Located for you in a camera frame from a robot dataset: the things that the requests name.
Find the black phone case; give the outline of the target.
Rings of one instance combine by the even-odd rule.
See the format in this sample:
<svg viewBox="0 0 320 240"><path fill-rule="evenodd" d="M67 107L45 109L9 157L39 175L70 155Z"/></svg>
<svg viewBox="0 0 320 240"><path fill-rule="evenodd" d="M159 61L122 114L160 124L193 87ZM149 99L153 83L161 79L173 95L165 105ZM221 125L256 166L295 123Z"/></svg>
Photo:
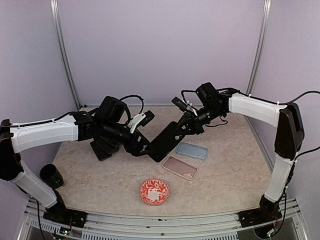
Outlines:
<svg viewBox="0 0 320 240"><path fill-rule="evenodd" d="M185 134L181 134L182 131L181 125L175 121L170 122L169 125L151 141L155 152L149 154L149 157L156 163L160 163L186 136Z"/></svg>

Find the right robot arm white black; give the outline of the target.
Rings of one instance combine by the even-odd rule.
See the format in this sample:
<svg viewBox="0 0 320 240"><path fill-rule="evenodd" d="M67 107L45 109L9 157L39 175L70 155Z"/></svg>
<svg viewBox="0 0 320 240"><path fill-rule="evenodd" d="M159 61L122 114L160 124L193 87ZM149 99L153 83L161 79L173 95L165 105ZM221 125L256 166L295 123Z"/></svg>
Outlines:
<svg viewBox="0 0 320 240"><path fill-rule="evenodd" d="M184 114L178 122L177 135L201 134L204 126L228 113L243 115L276 129L275 161L270 182L259 207L241 211L239 217L242 225L249 226L281 218L279 203L294 175L295 158L305 137L298 105L262 100L231 87L215 89L210 82L202 84L194 93L202 103L200 109L193 107L185 97L172 100Z"/></svg>

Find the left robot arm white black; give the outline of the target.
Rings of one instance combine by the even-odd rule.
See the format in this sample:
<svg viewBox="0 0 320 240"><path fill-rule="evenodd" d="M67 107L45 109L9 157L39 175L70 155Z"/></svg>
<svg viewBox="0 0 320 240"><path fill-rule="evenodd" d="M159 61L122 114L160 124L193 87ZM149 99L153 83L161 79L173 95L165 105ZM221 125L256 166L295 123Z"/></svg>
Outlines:
<svg viewBox="0 0 320 240"><path fill-rule="evenodd" d="M45 219L68 224L72 211L56 190L29 170L21 152L54 143L93 139L96 153L107 152L119 144L135 157L154 154L156 148L137 129L153 117L142 112L131 117L125 102L106 96L99 107L89 112L71 111L58 118L29 123L11 124L5 119L0 124L0 178L14 183L45 207Z"/></svg>

